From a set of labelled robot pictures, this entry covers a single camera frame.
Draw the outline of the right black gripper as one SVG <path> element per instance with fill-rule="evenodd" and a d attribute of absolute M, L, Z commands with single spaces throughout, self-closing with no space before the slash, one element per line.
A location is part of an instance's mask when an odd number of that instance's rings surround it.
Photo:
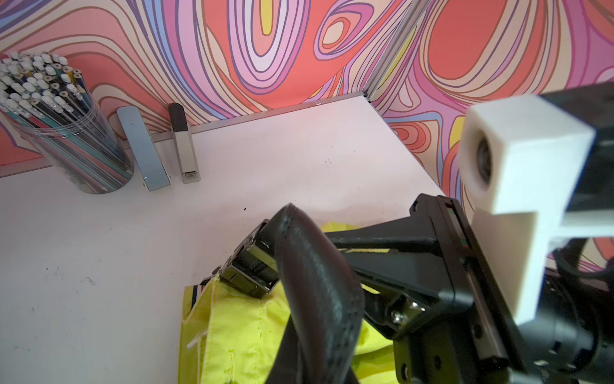
<path fill-rule="evenodd" d="M 367 286 L 399 382 L 612 382 L 613 270 L 580 271 L 582 239 L 555 251 L 535 318 L 516 325 L 452 198 L 419 195 L 408 217 L 368 227 L 329 222 L 326 236 Z"/>

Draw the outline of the black leather belt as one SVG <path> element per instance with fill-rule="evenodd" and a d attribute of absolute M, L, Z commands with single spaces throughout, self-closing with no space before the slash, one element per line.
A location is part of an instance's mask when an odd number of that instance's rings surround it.
<path fill-rule="evenodd" d="M 259 224 L 220 270 L 237 291 L 262 299 L 281 284 L 289 320 L 268 383 L 356 383 L 351 367 L 365 294 L 345 256 L 289 203 Z"/>

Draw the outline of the neon yellow trousers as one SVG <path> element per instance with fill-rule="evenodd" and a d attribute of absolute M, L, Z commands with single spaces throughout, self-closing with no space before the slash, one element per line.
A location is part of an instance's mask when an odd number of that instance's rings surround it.
<path fill-rule="evenodd" d="M 281 284 L 254 299 L 213 277 L 187 286 L 177 380 L 180 383 L 264 383 L 290 317 Z"/>

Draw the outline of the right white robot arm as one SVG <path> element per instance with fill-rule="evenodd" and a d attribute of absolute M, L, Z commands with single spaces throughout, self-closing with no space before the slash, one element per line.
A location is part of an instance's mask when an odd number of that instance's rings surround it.
<path fill-rule="evenodd" d="M 613 85 L 470 107 L 465 204 L 419 195 L 409 216 L 330 240 L 367 286 L 400 383 L 610 383 Z"/>

